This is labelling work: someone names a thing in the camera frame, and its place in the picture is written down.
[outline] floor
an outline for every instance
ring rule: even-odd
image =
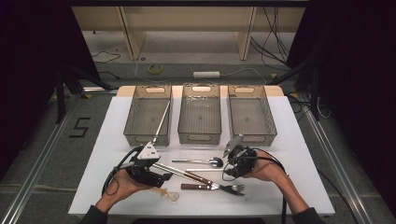
[[[83,34],[98,71],[101,72],[102,80],[112,86],[129,85],[139,81],[147,83],[147,80],[156,81],[157,77],[151,76],[146,71],[148,64],[163,65],[165,69],[161,76],[168,76],[173,83],[177,83],[176,78],[192,78],[192,72],[199,69],[231,74],[239,71],[241,67],[252,68],[262,73],[267,81],[271,80],[272,75],[281,76],[285,73],[278,68],[288,69],[276,60],[264,59],[263,62],[262,55],[252,45],[247,60],[239,60],[232,33],[152,32],[147,35],[142,52],[135,62],[129,58],[122,33],[84,32]],[[263,43],[267,34],[253,34],[253,37],[257,42]],[[293,34],[281,34],[281,39],[289,49]],[[277,57],[282,57],[273,37],[269,39],[266,48]],[[270,64],[270,67],[262,70],[264,63]],[[262,82],[257,73],[251,72],[248,75],[251,76],[252,82]],[[230,81],[242,81],[242,79],[243,77],[235,74],[235,78]],[[293,91],[294,81],[295,78],[292,78],[281,83],[282,90],[285,93]],[[83,82],[83,85],[94,86],[89,82]],[[26,149],[21,151],[0,183],[1,217],[5,216],[8,208],[16,202],[23,186],[26,186],[26,183],[33,183],[33,186],[27,190],[27,196],[18,201],[21,203],[21,210],[17,210],[19,213],[16,215],[18,223],[79,221],[78,217],[70,217],[67,214],[68,207],[73,201],[80,177],[106,115],[106,109],[114,94],[115,92],[93,92],[82,98],[66,94],[67,111],[70,113],[65,118],[63,126],[55,125],[56,98],[49,100],[48,109],[26,143]],[[354,205],[355,202],[361,204],[352,206],[352,211],[360,223],[396,223],[394,216],[376,192],[375,186],[350,153],[336,120],[332,116],[325,119],[329,111],[323,110],[320,122],[315,123],[309,112],[306,113],[304,109],[299,111],[300,105],[291,103],[291,106],[296,111],[296,119],[317,168],[343,191],[350,205]],[[81,133],[74,129],[76,120],[87,117],[90,119],[80,121],[81,126],[89,127],[86,136],[70,138],[70,135]],[[327,141],[320,141],[318,136],[326,136]],[[56,144],[49,144],[49,139]],[[37,161],[43,161],[43,167],[37,168]],[[35,181],[29,181],[34,172]],[[347,180],[348,183],[345,184],[340,180]],[[342,197],[324,177],[322,181],[336,211],[335,215],[324,217],[324,220],[327,223],[354,223],[352,213]],[[280,222],[279,217],[266,217],[264,220],[266,223]],[[130,222],[126,217],[111,217],[109,223]]]

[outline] metal rail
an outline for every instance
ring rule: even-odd
[[[301,96],[301,98],[303,101],[308,100],[305,96]],[[317,139],[320,142],[323,152],[326,155],[330,166],[332,167],[332,171],[334,172],[335,177],[337,178],[340,187],[352,208],[352,212],[354,213],[356,219],[360,224],[373,223],[367,213],[367,210],[364,206],[363,201],[361,200],[359,193],[356,191],[355,187],[352,184],[352,181],[348,177],[343,164],[338,159],[337,153],[332,147],[332,144],[327,137],[325,131],[323,130],[320,122],[316,121],[311,112],[307,112],[307,117],[315,135],[317,136]]]
[[[46,145],[44,145],[44,148],[40,153],[37,161],[35,162],[35,165],[32,167],[31,172],[26,177],[24,183],[21,185],[17,196],[8,207],[6,214],[2,219],[2,224],[17,223],[24,206],[27,204],[27,201],[29,200],[32,191],[35,188],[35,184],[43,173],[47,161],[49,160],[53,149],[55,149],[56,144],[58,143],[60,135],[64,131],[65,124],[70,117],[70,112],[76,105],[78,99],[79,95],[73,95],[70,98],[68,107],[66,108],[64,114],[64,119],[59,124],[56,124],[54,130],[49,137],[49,140],[47,141]]]

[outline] sleeve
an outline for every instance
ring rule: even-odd
[[[320,219],[317,210],[311,207],[303,211],[302,213],[296,214],[292,216],[293,221],[295,224],[303,224],[303,223],[310,223],[310,224],[324,224],[325,222]]]
[[[106,224],[107,214],[91,205],[90,210],[78,224]]]

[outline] wrist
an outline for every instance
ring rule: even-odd
[[[111,209],[111,207],[116,203],[117,201],[113,199],[111,196],[107,196],[104,194],[102,198],[96,203],[96,208],[98,208],[101,212],[103,213],[108,213],[108,211]]]
[[[276,175],[273,179],[271,179],[278,188],[283,189],[290,185],[290,178],[287,175]]]

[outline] small object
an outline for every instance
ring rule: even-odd
[[[188,160],[188,159],[175,159],[172,162],[180,162],[180,163],[199,163],[199,164],[211,164],[213,167],[222,167],[224,162],[219,157],[213,157],[210,160],[202,161],[202,160]]]
[[[163,66],[160,64],[152,64],[148,68],[148,72],[152,75],[159,75],[163,71]]]
[[[195,78],[220,77],[220,72],[193,72]]]
[[[176,192],[168,192],[167,189],[154,187],[154,188],[152,188],[152,190],[161,193],[161,196],[166,196],[166,198],[169,199],[169,201],[171,201],[171,202],[177,201],[177,199],[179,197],[178,193],[176,193]]]

